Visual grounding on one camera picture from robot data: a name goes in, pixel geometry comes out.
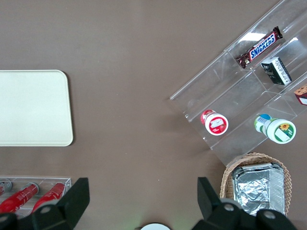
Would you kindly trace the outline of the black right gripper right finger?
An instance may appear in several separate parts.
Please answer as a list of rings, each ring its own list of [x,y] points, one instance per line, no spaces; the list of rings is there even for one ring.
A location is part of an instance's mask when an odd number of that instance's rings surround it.
[[[295,230],[282,213],[262,209],[252,216],[231,202],[221,201],[207,177],[197,180],[197,198],[203,219],[194,230]]]

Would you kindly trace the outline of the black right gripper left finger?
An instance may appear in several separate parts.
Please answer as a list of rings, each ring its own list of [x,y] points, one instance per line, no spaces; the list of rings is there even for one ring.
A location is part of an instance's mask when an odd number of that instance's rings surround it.
[[[16,214],[0,215],[2,230],[72,230],[90,203],[88,178],[79,178],[56,203],[46,202],[34,213],[18,219]]]

